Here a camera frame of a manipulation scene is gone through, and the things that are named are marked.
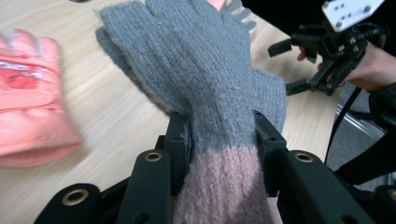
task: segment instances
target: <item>pink knit fabric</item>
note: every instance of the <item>pink knit fabric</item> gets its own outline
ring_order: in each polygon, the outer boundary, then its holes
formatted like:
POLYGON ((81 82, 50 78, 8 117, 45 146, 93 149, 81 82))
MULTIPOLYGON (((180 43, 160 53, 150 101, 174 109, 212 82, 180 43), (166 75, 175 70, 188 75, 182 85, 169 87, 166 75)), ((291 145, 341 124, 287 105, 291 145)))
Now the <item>pink knit fabric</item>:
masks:
POLYGON ((174 223, 273 223, 255 147, 195 155, 174 223))

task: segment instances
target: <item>wooden table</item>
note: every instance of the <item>wooden table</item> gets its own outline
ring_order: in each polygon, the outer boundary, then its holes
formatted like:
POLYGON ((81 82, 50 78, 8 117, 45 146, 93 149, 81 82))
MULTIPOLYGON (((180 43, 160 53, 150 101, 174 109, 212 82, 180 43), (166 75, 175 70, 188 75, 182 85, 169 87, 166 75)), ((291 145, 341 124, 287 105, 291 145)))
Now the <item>wooden table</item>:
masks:
MULTIPOLYGON (((107 189, 129 176, 140 152, 154 148, 168 118, 130 82, 98 46, 96 11, 121 0, 77 4, 67 0, 2 0, 0 32, 20 28, 58 40, 63 57, 63 92, 67 112, 84 138, 68 157, 34 168, 0 168, 0 223, 33 223, 50 198, 75 183, 107 189)), ((287 82, 312 77, 317 66, 298 63, 298 50, 269 58, 267 48, 287 38, 254 17, 253 65, 287 82)), ((304 92, 288 97, 283 136, 289 149, 302 149, 324 159, 338 94, 304 92)))

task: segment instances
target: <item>glove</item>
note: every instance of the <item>glove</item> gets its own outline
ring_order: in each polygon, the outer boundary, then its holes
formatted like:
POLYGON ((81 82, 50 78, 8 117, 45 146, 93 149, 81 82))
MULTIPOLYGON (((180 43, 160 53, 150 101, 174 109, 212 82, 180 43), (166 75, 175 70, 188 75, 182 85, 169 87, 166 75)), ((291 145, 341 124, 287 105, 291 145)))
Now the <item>glove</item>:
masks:
POLYGON ((248 50, 230 48, 249 47, 248 32, 202 0, 146 4, 102 10, 97 37, 136 86, 157 94, 154 104, 161 99, 165 110, 179 112, 173 99, 186 103, 179 113, 192 121, 195 151, 174 222, 270 223, 247 76, 254 71, 241 54, 248 50))
POLYGON ((30 167, 81 147, 64 111, 55 40, 15 30, 7 45, 0 35, 0 166, 30 167))

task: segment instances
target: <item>gray knit glove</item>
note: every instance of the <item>gray knit glove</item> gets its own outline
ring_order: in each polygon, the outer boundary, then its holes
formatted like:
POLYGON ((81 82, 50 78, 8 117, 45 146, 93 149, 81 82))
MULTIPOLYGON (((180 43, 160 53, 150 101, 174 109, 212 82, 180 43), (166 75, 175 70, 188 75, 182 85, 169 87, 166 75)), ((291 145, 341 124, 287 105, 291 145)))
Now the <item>gray knit glove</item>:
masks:
POLYGON ((254 146, 253 70, 248 50, 233 48, 249 47, 235 35, 240 23, 203 0, 132 2, 100 15, 98 40, 113 61, 159 108, 192 121, 194 161, 174 221, 271 222, 254 146))

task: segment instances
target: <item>black cable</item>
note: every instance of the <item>black cable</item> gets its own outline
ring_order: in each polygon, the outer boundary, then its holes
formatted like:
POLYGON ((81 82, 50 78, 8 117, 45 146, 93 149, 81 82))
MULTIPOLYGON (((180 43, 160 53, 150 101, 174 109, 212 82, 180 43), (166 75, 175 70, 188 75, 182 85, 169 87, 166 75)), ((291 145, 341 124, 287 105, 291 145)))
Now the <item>black cable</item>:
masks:
POLYGON ((334 139, 335 133, 337 132, 338 127, 343 121, 344 116, 346 115, 349 108, 352 106, 353 102, 358 98, 359 93, 361 93, 361 88, 357 87, 355 90, 350 94, 349 99, 346 101, 343 109, 341 110, 340 114, 338 115, 337 119, 335 120, 334 125, 332 126, 332 133, 330 135, 329 145, 327 147, 326 157, 324 159, 324 163, 327 163, 327 158, 329 156, 330 147, 332 146, 332 140, 334 139))

